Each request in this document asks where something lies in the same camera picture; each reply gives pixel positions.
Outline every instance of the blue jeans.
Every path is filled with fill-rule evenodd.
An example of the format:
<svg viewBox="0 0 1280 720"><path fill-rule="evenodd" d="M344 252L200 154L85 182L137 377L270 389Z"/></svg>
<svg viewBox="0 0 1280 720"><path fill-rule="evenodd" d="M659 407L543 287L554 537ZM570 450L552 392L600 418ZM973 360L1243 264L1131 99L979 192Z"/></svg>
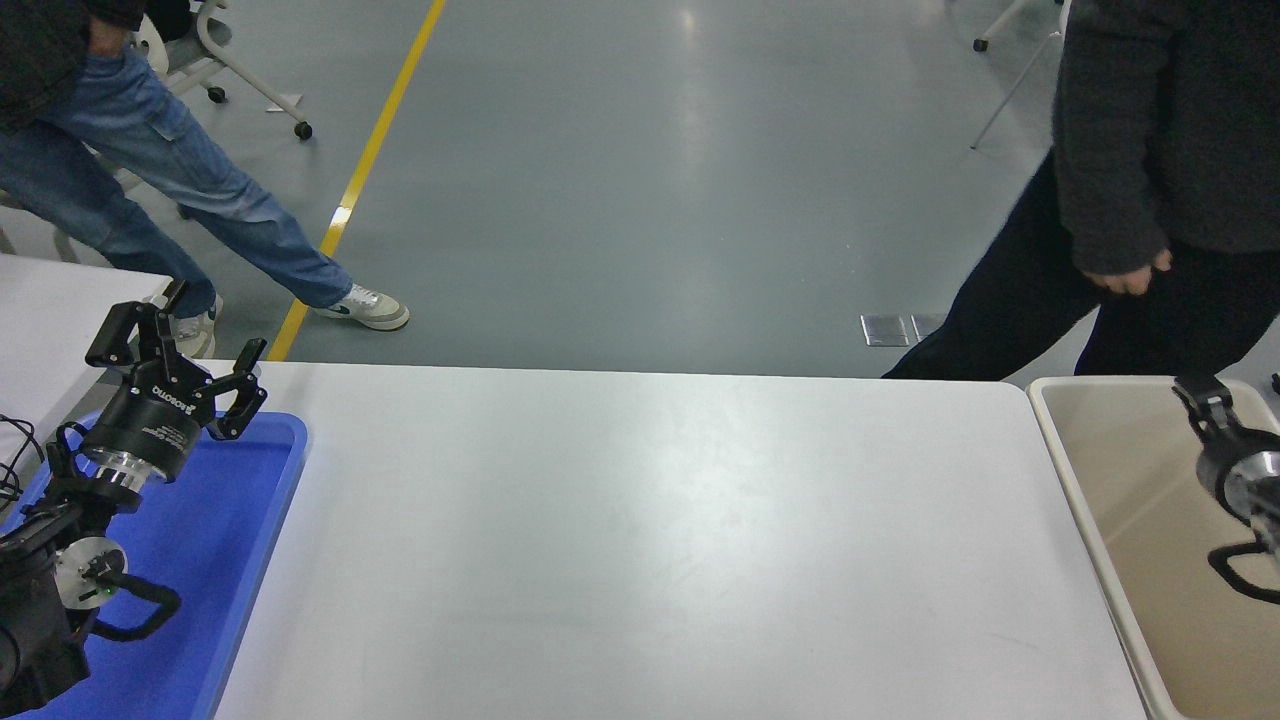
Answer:
<svg viewBox="0 0 1280 720"><path fill-rule="evenodd" d="M74 91L14 135L0 133L0 187L28 210L127 270L187 281L174 309L214 304L195 260L124 196L84 147L184 206L237 255L315 307L351 291L351 275L311 246L298 222L232 164L140 55L88 55Z"/></svg>

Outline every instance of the plastic tray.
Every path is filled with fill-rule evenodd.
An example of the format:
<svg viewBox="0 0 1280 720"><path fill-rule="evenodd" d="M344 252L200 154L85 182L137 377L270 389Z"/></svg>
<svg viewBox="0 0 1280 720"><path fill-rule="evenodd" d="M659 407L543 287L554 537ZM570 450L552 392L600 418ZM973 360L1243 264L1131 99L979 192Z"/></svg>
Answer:
<svg viewBox="0 0 1280 720"><path fill-rule="evenodd" d="M1280 432L1252 387L1224 380L1245 425ZM1155 720L1280 717L1280 607L1206 555L1249 542L1196 479L1201 443L1172 378L1043 378L1028 388L1111 618ZM1263 557L1233 564L1276 587Z"/></svg>
<svg viewBox="0 0 1280 720"><path fill-rule="evenodd" d="M182 609L143 641L91 637L84 650L92 675L22 717L211 717L302 474L306 445L302 420L259 413L239 439L201 437L175 483L148 483L137 514L116 516L108 536L124 546L131 574L178 591ZM47 482L42 468L22 505L38 500ZM20 520L14 512L4 530ZM101 618L132 626L150 611L120 593Z"/></svg>

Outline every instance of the blue tray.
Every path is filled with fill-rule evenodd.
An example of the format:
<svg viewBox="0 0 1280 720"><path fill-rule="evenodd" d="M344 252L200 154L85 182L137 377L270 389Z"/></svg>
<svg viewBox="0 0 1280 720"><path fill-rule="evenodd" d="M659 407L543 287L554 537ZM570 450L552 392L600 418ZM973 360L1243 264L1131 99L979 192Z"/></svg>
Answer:
<svg viewBox="0 0 1280 720"><path fill-rule="evenodd" d="M212 717L302 474L306 445L302 420L259 413L239 439L214 442L204 434L178 482L148 483L137 514L118 515L106 534L124 546L131 574L178 591L182 609L143 641L91 637L84 651L92 675L22 717ZM47 483L42 468L22 505L38 500ZM13 512L3 530L20 520ZM150 605L119 593L100 616L133 626L150 612Z"/></svg>

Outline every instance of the beige tray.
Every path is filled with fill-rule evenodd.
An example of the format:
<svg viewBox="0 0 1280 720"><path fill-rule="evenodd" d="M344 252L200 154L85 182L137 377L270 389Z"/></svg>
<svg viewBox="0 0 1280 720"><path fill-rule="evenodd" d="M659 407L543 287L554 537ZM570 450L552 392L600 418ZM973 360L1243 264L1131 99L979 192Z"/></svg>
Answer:
<svg viewBox="0 0 1280 720"><path fill-rule="evenodd" d="M1240 420L1280 432L1266 402L1226 382ZM1280 719L1280 606L1208 566L1249 542L1196 479L1199 441L1172 379L1043 378L1028 388L1148 714L1156 720ZM1265 557L1234 566L1280 587Z"/></svg>

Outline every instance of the black pants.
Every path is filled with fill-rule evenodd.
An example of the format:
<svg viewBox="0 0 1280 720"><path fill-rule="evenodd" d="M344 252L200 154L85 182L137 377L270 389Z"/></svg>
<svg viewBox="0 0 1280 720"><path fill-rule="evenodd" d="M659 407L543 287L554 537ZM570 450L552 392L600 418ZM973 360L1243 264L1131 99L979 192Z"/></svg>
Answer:
<svg viewBox="0 0 1280 720"><path fill-rule="evenodd" d="M1147 295L1116 296L1071 264L1053 154L1032 177L946 322L886 378L998 380L1101 304L1078 375L1219 373L1280 313L1280 252L1228 255L1174 241L1172 269Z"/></svg>

